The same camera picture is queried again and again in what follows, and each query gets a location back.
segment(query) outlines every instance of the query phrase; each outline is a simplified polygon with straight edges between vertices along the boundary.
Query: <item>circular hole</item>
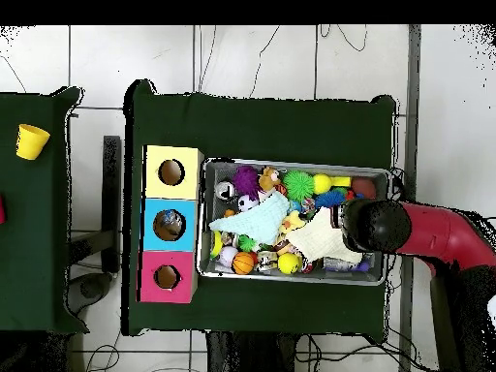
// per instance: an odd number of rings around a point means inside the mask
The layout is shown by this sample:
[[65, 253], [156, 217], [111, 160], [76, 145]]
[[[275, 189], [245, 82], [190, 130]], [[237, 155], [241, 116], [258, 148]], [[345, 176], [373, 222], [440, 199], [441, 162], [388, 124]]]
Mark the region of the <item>circular hole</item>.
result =
[[184, 179], [184, 167], [177, 160], [166, 160], [159, 167], [159, 178], [166, 185], [177, 185]]
[[165, 209], [155, 216], [153, 231], [164, 241], [176, 241], [186, 231], [186, 219], [175, 209]]
[[179, 271], [172, 265], [162, 265], [153, 274], [155, 283], [167, 290], [172, 290], [181, 280]]

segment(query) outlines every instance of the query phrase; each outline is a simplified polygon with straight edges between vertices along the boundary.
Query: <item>blue block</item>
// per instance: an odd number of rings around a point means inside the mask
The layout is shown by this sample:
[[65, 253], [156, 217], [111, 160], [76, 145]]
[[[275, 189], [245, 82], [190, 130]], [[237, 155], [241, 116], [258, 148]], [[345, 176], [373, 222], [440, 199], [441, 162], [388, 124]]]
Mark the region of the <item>blue block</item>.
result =
[[[186, 219], [186, 231], [176, 241], [164, 241], [153, 231], [153, 220], [166, 209], [175, 209]], [[145, 199], [143, 251], [189, 251], [196, 247], [197, 202]]]

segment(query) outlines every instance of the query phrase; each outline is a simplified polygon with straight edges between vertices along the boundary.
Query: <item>green table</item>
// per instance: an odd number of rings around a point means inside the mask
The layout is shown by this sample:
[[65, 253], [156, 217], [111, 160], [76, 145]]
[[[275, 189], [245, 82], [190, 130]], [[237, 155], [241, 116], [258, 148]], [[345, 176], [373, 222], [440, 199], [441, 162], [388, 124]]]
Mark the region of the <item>green table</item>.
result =
[[[0, 329], [80, 332], [64, 304], [68, 267], [66, 115], [79, 98], [72, 87], [50, 96], [0, 94]], [[50, 133], [35, 161], [16, 156], [19, 124]]]
[[136, 302], [141, 147], [190, 146], [231, 157], [388, 169], [394, 101], [236, 100], [155, 95], [135, 81], [125, 98], [124, 333], [142, 328], [356, 332], [383, 337], [385, 286], [200, 277], [191, 304]]

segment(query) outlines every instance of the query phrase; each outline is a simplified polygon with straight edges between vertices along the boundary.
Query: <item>yellow cup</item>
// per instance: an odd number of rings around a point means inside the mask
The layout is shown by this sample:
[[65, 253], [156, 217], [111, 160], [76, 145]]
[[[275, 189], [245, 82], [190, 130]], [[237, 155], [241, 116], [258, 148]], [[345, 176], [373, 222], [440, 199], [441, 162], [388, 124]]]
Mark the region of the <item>yellow cup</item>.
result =
[[20, 158], [36, 160], [49, 137], [50, 134], [45, 130], [28, 124], [20, 124], [15, 153]]

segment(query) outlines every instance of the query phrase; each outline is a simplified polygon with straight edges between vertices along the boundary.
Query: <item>gray bin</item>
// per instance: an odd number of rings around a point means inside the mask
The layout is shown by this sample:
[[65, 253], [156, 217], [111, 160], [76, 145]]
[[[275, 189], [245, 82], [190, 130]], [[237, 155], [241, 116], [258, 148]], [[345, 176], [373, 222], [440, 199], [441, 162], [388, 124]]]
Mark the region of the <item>gray bin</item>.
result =
[[208, 224], [222, 218], [228, 204], [217, 199], [214, 187], [226, 178], [232, 178], [239, 166], [249, 165], [261, 171], [265, 166], [277, 170], [302, 170], [310, 174], [324, 173], [330, 176], [362, 176], [372, 178], [376, 186], [378, 200], [385, 200], [392, 196], [392, 175], [387, 170], [366, 169], [356, 167], [338, 167], [315, 164], [280, 163], [256, 160], [227, 160], [205, 159], [201, 167], [200, 217], [199, 239], [197, 243], [197, 271], [207, 277], [237, 278], [239, 280], [271, 280], [305, 283], [349, 284], [361, 286], [377, 286], [386, 279], [386, 263], [383, 253], [374, 253], [371, 256], [371, 267], [367, 272], [333, 272], [314, 268], [309, 273], [295, 273], [286, 275], [278, 269], [265, 272], [255, 272], [248, 275], [223, 273], [215, 270], [215, 262], [210, 259], [212, 232]]

